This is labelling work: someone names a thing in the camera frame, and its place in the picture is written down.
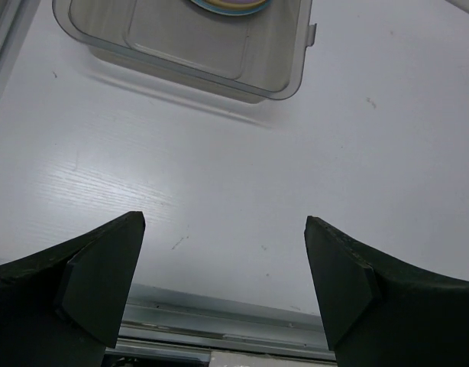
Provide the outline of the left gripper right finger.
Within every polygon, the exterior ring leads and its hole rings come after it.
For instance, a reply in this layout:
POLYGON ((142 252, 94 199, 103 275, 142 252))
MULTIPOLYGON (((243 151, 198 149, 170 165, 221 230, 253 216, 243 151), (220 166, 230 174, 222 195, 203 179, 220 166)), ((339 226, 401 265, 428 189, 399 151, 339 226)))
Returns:
POLYGON ((306 253, 339 366, 469 366, 469 281, 418 268, 310 216, 306 253))

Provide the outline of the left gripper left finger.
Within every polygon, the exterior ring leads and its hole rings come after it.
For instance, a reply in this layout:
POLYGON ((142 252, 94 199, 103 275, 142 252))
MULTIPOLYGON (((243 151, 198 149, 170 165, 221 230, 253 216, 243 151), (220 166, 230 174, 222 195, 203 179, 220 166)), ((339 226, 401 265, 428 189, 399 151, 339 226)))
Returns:
POLYGON ((0 366, 99 366, 115 347, 143 213, 0 265, 0 366))

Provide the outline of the blue plate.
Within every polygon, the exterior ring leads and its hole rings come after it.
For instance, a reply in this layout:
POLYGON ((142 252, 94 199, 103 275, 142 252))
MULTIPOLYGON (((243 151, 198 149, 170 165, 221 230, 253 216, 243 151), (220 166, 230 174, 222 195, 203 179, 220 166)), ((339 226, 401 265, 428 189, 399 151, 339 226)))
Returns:
POLYGON ((192 1, 192 3, 211 13, 237 17, 262 11, 270 1, 192 1))

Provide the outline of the purple plate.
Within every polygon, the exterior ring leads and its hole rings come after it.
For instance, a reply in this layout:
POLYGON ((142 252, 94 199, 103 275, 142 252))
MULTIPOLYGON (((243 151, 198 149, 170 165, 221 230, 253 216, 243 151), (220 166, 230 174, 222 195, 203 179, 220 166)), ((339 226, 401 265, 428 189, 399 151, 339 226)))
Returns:
POLYGON ((249 6, 257 2, 257 0, 209 0, 212 4, 224 4, 225 6, 249 6))

